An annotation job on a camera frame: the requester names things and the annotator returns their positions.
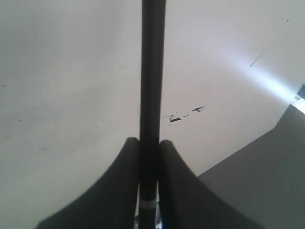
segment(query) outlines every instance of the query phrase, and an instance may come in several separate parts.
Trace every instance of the dark metal rod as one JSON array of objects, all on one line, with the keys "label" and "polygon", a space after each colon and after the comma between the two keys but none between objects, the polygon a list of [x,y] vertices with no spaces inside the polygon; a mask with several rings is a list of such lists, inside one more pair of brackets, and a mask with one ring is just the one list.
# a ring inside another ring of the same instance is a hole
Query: dark metal rod
[{"label": "dark metal rod", "polygon": [[142,0],[139,228],[154,229],[166,0]]}]

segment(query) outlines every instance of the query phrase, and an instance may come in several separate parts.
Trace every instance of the black pole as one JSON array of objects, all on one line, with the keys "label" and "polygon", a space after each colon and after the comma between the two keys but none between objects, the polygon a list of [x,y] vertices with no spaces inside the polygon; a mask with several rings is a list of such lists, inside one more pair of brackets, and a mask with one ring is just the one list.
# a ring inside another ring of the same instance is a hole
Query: black pole
[{"label": "black pole", "polygon": [[154,229],[166,0],[142,0],[139,228]]}]

